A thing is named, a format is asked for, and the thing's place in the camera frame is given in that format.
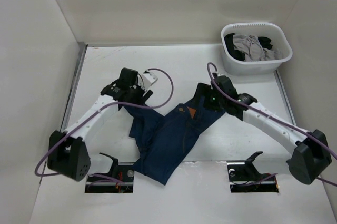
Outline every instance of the purple cable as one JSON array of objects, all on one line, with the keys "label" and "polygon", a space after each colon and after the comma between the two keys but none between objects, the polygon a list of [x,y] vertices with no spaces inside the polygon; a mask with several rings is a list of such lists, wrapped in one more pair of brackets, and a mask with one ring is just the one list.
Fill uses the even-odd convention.
[{"label": "purple cable", "polygon": [[[217,67],[216,67],[215,64],[212,63],[212,62],[208,62],[208,63],[207,63],[207,71],[208,71],[208,74],[209,74],[209,76],[210,76],[210,78],[211,78],[211,82],[212,82],[212,84],[215,86],[215,88],[216,88],[216,89],[217,89],[223,96],[225,96],[225,98],[229,99],[230,101],[232,101],[232,102],[234,102],[234,103],[236,103],[236,104],[238,104],[238,105],[241,105],[241,106],[243,106],[243,107],[246,107],[247,109],[251,109],[251,110],[253,110],[254,112],[257,112],[257,113],[259,113],[259,114],[261,114],[261,115],[267,117],[268,119],[270,119],[270,120],[272,120],[272,121],[274,121],[274,122],[276,122],[276,123],[278,123],[278,124],[281,124],[281,125],[283,125],[283,126],[286,126],[286,127],[290,128],[290,129],[292,129],[292,130],[294,130],[294,131],[296,131],[296,132],[298,132],[298,133],[301,133],[301,134],[305,135],[306,137],[308,137],[309,139],[313,140],[313,141],[316,142],[318,145],[320,145],[322,148],[324,148],[330,155],[332,155],[332,156],[337,160],[337,154],[336,154],[335,152],[333,152],[333,151],[332,151],[329,147],[327,147],[325,144],[323,144],[323,143],[320,142],[318,139],[316,139],[314,136],[308,134],[307,132],[303,132],[302,130],[298,129],[297,127],[295,127],[295,126],[293,126],[293,125],[291,125],[291,124],[288,124],[288,123],[286,123],[286,122],[284,122],[284,121],[278,120],[277,118],[274,118],[274,117],[272,117],[272,116],[269,116],[267,113],[262,112],[262,111],[260,111],[259,109],[256,109],[256,108],[251,107],[251,106],[249,106],[249,105],[247,105],[247,104],[241,103],[241,102],[239,102],[239,101],[237,101],[237,100],[231,98],[230,96],[228,96],[228,95],[227,95],[226,93],[224,93],[224,92],[220,89],[220,87],[216,84],[216,82],[215,82],[215,80],[214,80],[214,78],[213,78],[213,76],[212,76],[212,73],[211,73],[210,65],[213,66],[213,67],[215,68],[216,71],[217,71]],[[330,181],[327,181],[327,180],[324,180],[323,182],[326,182],[326,183],[328,183],[328,184],[331,184],[331,185],[337,187],[337,183],[330,182]]]},{"label": "purple cable", "polygon": [[[164,105],[166,105],[172,98],[172,95],[173,95],[173,91],[174,91],[174,85],[173,85],[173,81],[172,81],[172,78],[169,76],[169,74],[167,74],[165,71],[161,70],[161,69],[157,69],[157,68],[151,68],[151,69],[148,69],[149,71],[151,70],[154,70],[154,71],[160,71],[162,73],[164,73],[167,78],[169,79],[170,81],[170,84],[171,84],[171,93],[170,93],[170,96],[168,97],[168,99],[162,103],[161,105],[157,105],[157,106],[144,106],[144,105],[138,105],[138,104],[132,104],[132,103],[127,103],[127,102],[112,102],[112,103],[109,103],[109,104],[106,104],[104,105],[103,107],[101,107],[100,110],[103,110],[111,105],[116,105],[116,104],[121,104],[121,105],[128,105],[128,106],[133,106],[133,107],[136,107],[136,108],[142,108],[142,109],[157,109],[157,108],[160,108],[160,107],[163,107]],[[39,173],[38,170],[41,166],[41,164],[48,158],[48,156],[59,146],[62,144],[62,142],[64,142],[70,135],[72,135],[74,132],[76,132],[78,129],[80,129],[82,126],[84,126],[88,121],[90,121],[93,117],[95,117],[96,115],[98,115],[99,112],[94,112],[89,118],[87,118],[85,121],[83,121],[81,124],[79,124],[76,128],[74,128],[72,131],[70,131],[69,133],[67,133],[67,135],[65,135],[62,139],[60,139],[54,146],[52,146],[48,152],[41,158],[41,160],[39,160],[39,162],[37,163],[36,167],[35,167],[35,170],[34,170],[34,173],[36,176],[38,177],[51,177],[51,176],[55,176],[55,175],[59,175],[59,173],[50,173],[50,174],[43,174],[43,173]]]}]

